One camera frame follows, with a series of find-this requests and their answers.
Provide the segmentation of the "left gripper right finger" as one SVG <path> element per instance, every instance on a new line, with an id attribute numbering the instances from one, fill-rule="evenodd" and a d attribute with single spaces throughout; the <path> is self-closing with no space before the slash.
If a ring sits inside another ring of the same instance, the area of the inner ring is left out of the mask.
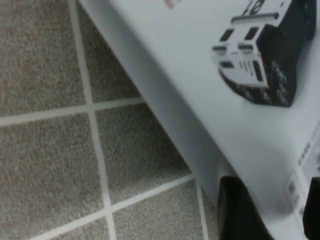
<path id="1" fill-rule="evenodd" d="M 303 211 L 304 235 L 308 240 L 320 240 L 320 178 L 313 177 Z"/>

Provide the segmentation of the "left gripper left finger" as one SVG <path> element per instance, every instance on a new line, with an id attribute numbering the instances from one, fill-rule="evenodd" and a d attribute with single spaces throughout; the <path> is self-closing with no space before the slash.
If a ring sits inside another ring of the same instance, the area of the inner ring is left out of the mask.
<path id="1" fill-rule="evenodd" d="M 246 186 L 236 176 L 224 176 L 220 179 L 217 230 L 220 240 L 273 239 Z"/>

